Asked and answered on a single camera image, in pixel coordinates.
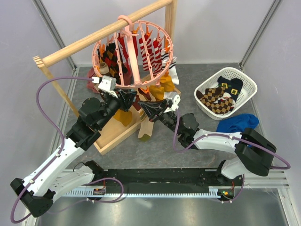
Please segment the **maroon cuff striped sock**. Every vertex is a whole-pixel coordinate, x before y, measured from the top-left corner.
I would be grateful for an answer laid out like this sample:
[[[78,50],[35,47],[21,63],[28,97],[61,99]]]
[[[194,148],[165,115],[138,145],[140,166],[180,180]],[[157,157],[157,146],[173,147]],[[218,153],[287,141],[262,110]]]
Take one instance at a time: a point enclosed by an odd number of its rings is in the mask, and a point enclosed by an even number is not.
[[[138,104],[139,101],[151,101],[151,93],[149,91],[143,91],[143,90],[136,90],[136,96],[135,101],[132,103],[132,106],[135,108],[135,110],[140,113],[142,108]]]

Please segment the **mustard yellow sock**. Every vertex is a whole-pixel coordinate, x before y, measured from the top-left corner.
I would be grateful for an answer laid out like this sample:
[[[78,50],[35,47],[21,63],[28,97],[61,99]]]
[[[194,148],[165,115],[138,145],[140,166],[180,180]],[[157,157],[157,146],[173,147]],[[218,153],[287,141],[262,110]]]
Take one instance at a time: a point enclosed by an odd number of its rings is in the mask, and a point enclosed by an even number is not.
[[[123,124],[123,126],[128,126],[132,121],[132,112],[131,111],[122,111],[117,110],[113,118]]]
[[[149,86],[149,91],[153,97],[157,101],[163,100],[164,99],[164,94],[167,92],[173,92],[175,89],[175,85],[172,82],[172,78],[168,76],[162,76],[160,78],[160,85],[150,85]]]

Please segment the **wooden hanger rack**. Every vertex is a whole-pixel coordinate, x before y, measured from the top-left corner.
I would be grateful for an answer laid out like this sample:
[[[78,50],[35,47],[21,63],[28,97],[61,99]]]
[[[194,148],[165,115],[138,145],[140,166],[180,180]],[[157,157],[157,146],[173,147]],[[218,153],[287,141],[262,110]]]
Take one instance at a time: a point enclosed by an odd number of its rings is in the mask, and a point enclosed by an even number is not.
[[[49,67],[93,46],[91,74],[108,75],[121,89],[159,87],[176,63],[172,43],[177,3],[158,0],[45,57],[34,57],[37,67],[52,79]]]

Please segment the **pink round clip hanger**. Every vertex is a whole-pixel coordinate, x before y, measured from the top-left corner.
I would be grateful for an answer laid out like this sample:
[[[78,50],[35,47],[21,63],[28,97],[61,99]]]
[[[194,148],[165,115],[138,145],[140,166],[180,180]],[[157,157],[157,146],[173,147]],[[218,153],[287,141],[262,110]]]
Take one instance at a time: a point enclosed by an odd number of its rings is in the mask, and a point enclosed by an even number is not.
[[[106,49],[106,45],[115,43],[116,52],[117,52],[117,63],[118,70],[115,75],[116,85],[115,87],[120,89],[134,89],[138,87],[146,87],[151,84],[160,85],[160,78],[162,76],[169,75],[169,65],[174,57],[174,46],[171,40],[170,35],[159,25],[145,20],[133,21],[128,16],[120,15],[119,20],[127,22],[127,26],[121,28],[120,30],[114,32],[113,34],[107,36],[106,43],[102,43],[100,40],[96,42],[92,51],[92,65],[93,70],[94,66],[99,65],[103,52]],[[117,34],[122,33],[125,35],[125,45],[128,53],[128,60],[130,65],[130,72],[128,72],[126,67],[126,60],[121,51],[121,45],[118,42]],[[144,35],[147,34],[153,40],[154,38],[161,38],[162,41],[162,50],[166,50],[169,53],[169,61],[166,64],[166,67],[160,70],[160,72],[155,76],[153,75],[152,66],[149,60],[149,54],[146,47],[146,41]],[[135,55],[133,36],[137,38],[138,46],[138,57]],[[144,47],[146,51],[146,57],[149,65],[149,70],[143,70],[143,61],[142,55],[139,46],[139,39],[142,38],[144,42]]]

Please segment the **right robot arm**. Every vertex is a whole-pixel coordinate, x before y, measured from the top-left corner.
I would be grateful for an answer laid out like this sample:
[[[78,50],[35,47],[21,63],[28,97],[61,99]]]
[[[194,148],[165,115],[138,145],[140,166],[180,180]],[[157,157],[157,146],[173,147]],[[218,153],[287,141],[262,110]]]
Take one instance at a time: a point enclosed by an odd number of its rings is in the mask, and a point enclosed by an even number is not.
[[[232,179],[245,173],[266,177],[272,166],[276,147],[252,128],[242,132],[210,132],[199,128],[194,114],[179,116],[177,106],[171,100],[157,102],[139,101],[150,121],[162,122],[174,132],[173,141],[178,141],[185,150],[213,149],[234,154],[224,160],[215,174],[216,182],[227,185]]]

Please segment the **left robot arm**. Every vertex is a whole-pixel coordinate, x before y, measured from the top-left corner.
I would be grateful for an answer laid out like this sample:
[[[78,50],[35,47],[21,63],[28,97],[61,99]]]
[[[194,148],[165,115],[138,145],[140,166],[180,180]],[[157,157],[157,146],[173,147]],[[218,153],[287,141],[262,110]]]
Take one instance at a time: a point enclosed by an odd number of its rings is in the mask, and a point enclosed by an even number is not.
[[[105,100],[87,98],[79,109],[77,122],[62,138],[59,147],[30,175],[15,178],[10,186],[22,202],[37,218],[46,213],[52,204],[75,186],[76,175],[67,178],[66,186],[55,183],[59,174],[78,156],[89,149],[101,136],[101,130],[118,110],[129,111],[137,92],[116,89],[104,94]]]

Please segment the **socks pile in basket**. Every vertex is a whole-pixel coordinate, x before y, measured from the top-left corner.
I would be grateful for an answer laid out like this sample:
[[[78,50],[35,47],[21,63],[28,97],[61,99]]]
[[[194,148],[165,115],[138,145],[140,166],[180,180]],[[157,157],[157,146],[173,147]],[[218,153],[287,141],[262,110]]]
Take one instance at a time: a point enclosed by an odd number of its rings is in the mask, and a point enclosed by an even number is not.
[[[204,93],[197,90],[197,98],[214,114],[231,112],[236,106],[236,100],[243,87],[243,81],[238,78],[228,80],[222,76],[217,81],[217,88],[207,88]]]

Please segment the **beige brown sock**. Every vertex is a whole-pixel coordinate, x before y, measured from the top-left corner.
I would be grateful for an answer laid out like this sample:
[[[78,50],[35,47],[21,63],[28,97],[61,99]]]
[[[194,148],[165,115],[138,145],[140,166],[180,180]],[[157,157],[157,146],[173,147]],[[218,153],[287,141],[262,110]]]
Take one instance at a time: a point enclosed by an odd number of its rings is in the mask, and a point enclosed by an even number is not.
[[[101,62],[99,65],[94,66],[95,74],[97,77],[110,76],[110,70],[105,62]]]

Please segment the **white striped-cuff sock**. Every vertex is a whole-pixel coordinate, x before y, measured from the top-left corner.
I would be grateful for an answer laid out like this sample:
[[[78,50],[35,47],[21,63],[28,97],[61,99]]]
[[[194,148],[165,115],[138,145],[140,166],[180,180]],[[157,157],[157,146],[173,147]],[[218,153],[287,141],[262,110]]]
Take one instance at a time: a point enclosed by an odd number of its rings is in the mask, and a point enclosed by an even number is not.
[[[178,78],[177,71],[176,71],[176,60],[177,60],[177,57],[174,56],[169,65],[168,70],[169,70],[169,75],[172,79],[172,82],[175,85],[179,85],[179,78]],[[165,49],[161,50],[161,62],[162,62],[163,69],[166,67],[166,64],[168,61],[169,61],[169,53]]]

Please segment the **blue cloth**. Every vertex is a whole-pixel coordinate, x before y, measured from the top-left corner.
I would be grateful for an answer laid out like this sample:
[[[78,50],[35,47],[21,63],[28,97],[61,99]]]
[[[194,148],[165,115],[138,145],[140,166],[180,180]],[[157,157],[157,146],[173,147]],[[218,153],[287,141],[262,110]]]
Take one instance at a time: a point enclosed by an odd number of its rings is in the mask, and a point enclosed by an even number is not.
[[[255,115],[243,113],[221,120],[216,131],[224,133],[243,132],[246,128],[255,129],[258,124],[259,119]]]

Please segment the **white plastic basket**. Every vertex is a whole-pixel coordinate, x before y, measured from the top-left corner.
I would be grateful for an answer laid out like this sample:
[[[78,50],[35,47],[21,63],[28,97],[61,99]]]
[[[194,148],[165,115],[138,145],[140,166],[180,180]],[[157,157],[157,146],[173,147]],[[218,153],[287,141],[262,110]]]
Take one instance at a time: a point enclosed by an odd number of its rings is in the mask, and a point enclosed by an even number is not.
[[[232,116],[257,92],[256,83],[233,67],[212,75],[194,91],[197,106],[210,118],[220,121]]]

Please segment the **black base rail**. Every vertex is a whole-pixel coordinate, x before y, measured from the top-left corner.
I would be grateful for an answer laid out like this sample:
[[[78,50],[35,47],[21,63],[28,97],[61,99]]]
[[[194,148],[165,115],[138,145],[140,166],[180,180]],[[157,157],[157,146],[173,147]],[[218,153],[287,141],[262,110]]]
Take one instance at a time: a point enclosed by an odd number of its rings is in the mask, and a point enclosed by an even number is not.
[[[121,192],[118,182],[124,187],[124,194],[205,194],[210,187],[238,187],[242,185],[242,175],[228,179],[216,172],[216,168],[157,168],[157,169],[108,169],[96,173],[94,181],[105,179],[110,194]]]

